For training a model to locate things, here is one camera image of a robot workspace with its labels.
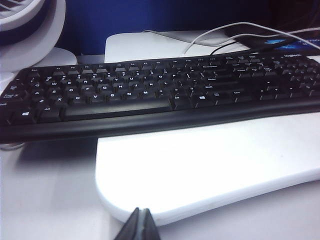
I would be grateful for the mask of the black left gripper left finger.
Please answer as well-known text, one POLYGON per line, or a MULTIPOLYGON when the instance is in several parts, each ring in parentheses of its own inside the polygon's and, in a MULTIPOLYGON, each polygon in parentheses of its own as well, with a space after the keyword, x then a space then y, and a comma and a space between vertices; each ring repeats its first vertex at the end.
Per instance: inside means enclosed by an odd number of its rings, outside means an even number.
POLYGON ((121 230, 115 237, 115 240, 133 240, 137 232, 137 225, 139 219, 139 208, 136 207, 131 213, 121 230))

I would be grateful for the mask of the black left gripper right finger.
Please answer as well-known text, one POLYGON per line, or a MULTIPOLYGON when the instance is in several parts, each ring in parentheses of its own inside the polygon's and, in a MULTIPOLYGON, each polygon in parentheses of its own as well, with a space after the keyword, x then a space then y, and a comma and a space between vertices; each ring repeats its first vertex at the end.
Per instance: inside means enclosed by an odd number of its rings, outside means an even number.
POLYGON ((141 230, 142 240, 160 240, 160 235, 158 228, 155 225, 152 214, 148 208, 142 211, 142 230, 141 230))

